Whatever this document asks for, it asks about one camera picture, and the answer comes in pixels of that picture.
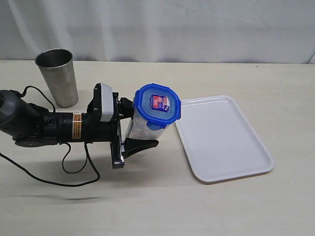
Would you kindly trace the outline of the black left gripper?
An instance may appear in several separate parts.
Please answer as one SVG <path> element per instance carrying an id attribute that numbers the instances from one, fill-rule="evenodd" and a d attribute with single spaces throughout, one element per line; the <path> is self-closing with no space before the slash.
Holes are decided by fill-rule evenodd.
<path id="1" fill-rule="evenodd" d="M 124 148 L 121 136 L 121 120 L 132 118 L 133 102 L 113 92 L 114 115 L 109 122 L 101 122 L 101 88 L 97 83 L 93 89 L 93 98 L 83 113 L 83 139 L 87 143 L 109 142 L 112 168 L 119 169 L 125 165 L 124 157 L 158 146 L 158 140 L 138 140 L 126 138 Z"/>

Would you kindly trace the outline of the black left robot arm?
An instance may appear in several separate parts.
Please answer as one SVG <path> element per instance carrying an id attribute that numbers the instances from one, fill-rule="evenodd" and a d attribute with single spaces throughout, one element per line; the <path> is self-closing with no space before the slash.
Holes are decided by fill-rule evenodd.
<path id="1" fill-rule="evenodd" d="M 95 85 L 85 113 L 50 112 L 25 102 L 24 96 L 15 90 L 0 92 L 0 130 L 11 136 L 17 146 L 109 142 L 112 167 L 122 168 L 125 158 L 158 145 L 156 138 L 122 141 L 120 121 L 133 116 L 132 102 L 118 98 L 119 94 L 103 83 Z"/>

